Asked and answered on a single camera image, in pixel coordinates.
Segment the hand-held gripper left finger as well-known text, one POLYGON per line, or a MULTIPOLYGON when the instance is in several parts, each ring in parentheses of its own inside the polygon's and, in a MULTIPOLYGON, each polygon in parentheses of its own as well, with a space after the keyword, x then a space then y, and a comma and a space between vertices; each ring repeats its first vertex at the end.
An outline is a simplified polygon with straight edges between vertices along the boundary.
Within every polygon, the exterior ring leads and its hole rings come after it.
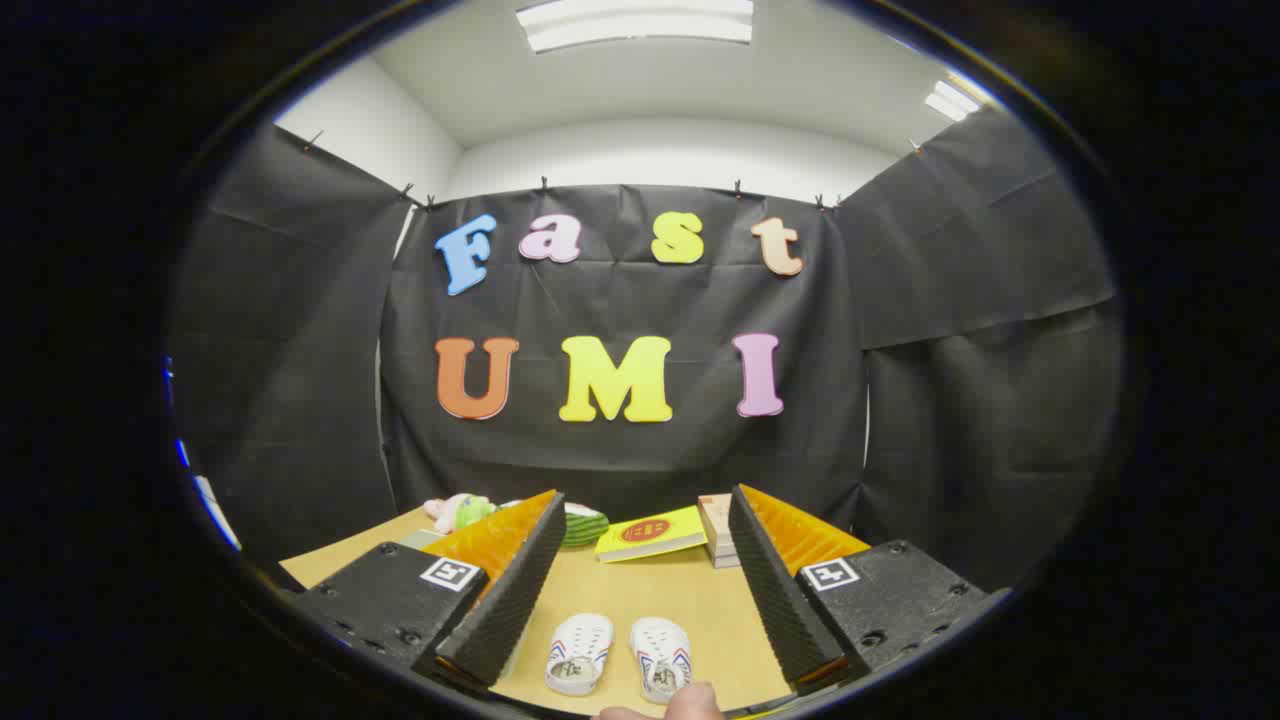
POLYGON ((564 533, 564 495, 550 489, 422 550, 376 544, 297 603, 378 662, 486 689, 529 624, 564 533))

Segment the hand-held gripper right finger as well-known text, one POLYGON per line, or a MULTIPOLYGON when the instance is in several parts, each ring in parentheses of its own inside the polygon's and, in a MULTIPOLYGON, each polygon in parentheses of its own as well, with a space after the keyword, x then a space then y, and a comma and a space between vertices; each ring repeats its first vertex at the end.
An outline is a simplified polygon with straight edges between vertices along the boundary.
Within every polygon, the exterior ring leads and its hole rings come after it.
POLYGON ((750 486, 728 527, 765 637, 799 694, 855 682, 975 621, 989 596, 905 539, 868 544, 750 486))

